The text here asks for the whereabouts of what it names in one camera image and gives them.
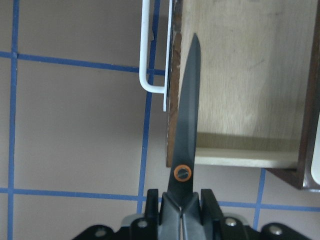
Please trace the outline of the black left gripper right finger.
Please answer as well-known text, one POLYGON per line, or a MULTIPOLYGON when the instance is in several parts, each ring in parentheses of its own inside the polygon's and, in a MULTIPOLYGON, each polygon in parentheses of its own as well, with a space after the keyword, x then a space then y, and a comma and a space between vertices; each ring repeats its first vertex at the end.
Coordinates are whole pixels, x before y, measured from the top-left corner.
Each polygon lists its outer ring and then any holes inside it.
POLYGON ((201 189, 199 240, 222 240, 222 222, 225 219, 211 189, 201 189))

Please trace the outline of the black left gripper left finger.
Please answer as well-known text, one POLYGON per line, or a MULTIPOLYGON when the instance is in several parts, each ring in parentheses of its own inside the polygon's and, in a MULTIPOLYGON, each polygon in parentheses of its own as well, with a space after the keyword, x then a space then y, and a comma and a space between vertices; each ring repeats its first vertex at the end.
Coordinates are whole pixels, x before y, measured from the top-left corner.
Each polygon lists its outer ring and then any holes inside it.
POLYGON ((143 220, 146 226, 142 229, 148 240, 165 239, 165 219, 163 207, 159 208, 159 190, 149 189, 146 195, 143 220))

